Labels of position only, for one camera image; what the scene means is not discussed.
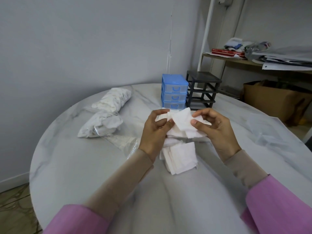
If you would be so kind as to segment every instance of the plastic bottle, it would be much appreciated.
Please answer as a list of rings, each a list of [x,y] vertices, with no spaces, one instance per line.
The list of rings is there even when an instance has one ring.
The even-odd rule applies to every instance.
[[[271,47],[271,43],[266,41],[261,43],[250,44],[245,47],[245,57],[249,61],[257,60],[261,57],[261,55],[253,55],[252,53],[267,50],[269,47]]]

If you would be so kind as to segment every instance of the round table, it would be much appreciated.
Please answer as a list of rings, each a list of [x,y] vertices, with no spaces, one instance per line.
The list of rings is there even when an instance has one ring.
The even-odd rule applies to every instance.
[[[131,121],[132,136],[141,136],[151,110],[161,108],[161,84],[128,86],[131,99],[120,115]],[[39,223],[45,228],[65,204],[83,203],[125,160],[121,150],[103,138],[77,138],[91,117],[85,106],[100,100],[92,95],[70,107],[48,127],[33,155],[30,192]],[[304,144],[293,163],[256,145],[246,119],[259,110],[217,94],[213,109],[231,120],[240,146],[267,172],[312,206],[312,183],[307,177]],[[108,233],[252,233],[240,219],[246,208],[246,188],[216,156],[209,142],[196,142],[198,168],[172,176],[163,161],[129,196],[112,221]]]

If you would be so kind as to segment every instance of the hand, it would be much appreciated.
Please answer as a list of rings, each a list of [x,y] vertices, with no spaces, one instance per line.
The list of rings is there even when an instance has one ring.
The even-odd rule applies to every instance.
[[[160,114],[169,112],[169,109],[154,110],[147,118],[144,124],[141,142],[139,149],[145,152],[151,159],[155,161],[157,155],[160,153],[165,142],[167,132],[174,126],[174,121],[166,118],[155,122],[155,119]]]
[[[197,130],[207,134],[222,162],[225,162],[241,150],[228,118],[211,108],[198,110],[193,113],[193,117],[199,115],[202,115],[212,125],[205,125],[195,119],[191,120],[191,124]]]

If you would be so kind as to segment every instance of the red book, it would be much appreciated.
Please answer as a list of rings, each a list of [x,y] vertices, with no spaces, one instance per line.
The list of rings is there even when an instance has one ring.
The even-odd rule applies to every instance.
[[[216,55],[220,55],[220,56],[234,56],[235,54],[230,54],[230,53],[223,53],[223,52],[211,52],[213,54],[216,54]],[[239,57],[241,58],[245,58],[245,56],[243,55],[238,55]]]
[[[236,55],[239,55],[239,56],[244,56],[245,55],[244,52],[229,51],[229,50],[217,49],[217,48],[213,48],[211,51],[212,52],[228,53],[228,54],[236,54]]]

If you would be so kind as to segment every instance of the beige sleeve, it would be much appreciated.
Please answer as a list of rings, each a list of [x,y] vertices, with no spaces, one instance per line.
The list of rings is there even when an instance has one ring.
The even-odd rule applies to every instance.
[[[232,170],[234,176],[241,180],[248,189],[252,188],[262,179],[267,177],[267,173],[245,152],[241,150],[234,154],[224,164]]]
[[[110,221],[126,197],[153,167],[148,155],[138,149],[101,185],[84,206]]]

